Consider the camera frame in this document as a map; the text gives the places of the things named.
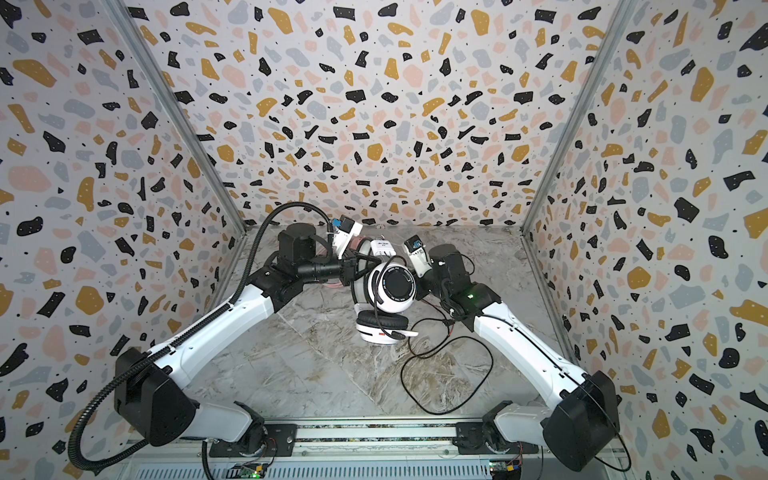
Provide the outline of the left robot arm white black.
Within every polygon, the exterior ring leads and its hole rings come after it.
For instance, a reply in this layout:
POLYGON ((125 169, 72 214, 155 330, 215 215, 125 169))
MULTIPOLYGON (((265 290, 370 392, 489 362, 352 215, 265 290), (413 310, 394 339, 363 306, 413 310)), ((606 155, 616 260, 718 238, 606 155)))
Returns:
POLYGON ((222 350, 278 312, 305 285, 330 279, 349 285, 359 277, 358 263, 348 257, 262 266, 247 277, 238 299, 225 302, 145 354, 135 348, 121 354, 116 362, 119 374, 144 359, 150 363, 117 388, 115 411, 153 447, 178 439, 215 439, 231 444, 241 455, 256 453, 267 435, 261 415, 241 402, 232 406, 199 402, 185 388, 222 350))

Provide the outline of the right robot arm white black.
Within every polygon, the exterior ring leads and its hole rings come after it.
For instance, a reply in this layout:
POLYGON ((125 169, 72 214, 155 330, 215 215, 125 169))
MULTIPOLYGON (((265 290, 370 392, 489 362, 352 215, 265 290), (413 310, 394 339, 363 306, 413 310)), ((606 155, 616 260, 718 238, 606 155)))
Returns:
POLYGON ((547 447, 579 472, 620 435, 618 399, 612 379, 586 373, 528 329, 488 285, 475 282, 452 244, 409 248, 420 286, 498 350, 533 385, 542 408, 501 404, 490 414, 492 432, 508 442, 547 447))

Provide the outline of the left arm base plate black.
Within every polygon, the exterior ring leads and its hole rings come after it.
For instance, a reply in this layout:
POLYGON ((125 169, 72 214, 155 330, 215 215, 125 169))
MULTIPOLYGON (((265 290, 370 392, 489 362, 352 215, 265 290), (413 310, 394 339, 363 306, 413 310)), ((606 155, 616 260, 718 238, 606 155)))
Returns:
POLYGON ((219 441, 208 451, 212 458, 262 460, 291 457, 297 439, 298 426, 290 423, 267 423, 252 427, 237 442, 219 441))

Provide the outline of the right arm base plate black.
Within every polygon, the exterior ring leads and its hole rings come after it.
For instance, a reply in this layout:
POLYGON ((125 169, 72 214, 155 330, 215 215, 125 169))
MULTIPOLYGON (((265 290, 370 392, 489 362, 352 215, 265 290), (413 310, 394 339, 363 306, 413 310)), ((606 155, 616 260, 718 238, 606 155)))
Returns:
POLYGON ((452 441, 460 455, 492 454, 490 424, 488 422, 458 422, 452 441))

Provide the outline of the white black headphones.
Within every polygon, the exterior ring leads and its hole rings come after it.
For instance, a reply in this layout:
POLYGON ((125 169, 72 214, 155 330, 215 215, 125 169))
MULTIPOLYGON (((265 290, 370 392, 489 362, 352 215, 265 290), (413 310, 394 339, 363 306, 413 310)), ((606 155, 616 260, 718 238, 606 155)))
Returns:
POLYGON ((416 277, 393 245, 363 238, 357 245, 352 298, 356 329, 371 344, 395 345, 418 336, 404 313, 416 297, 416 277))

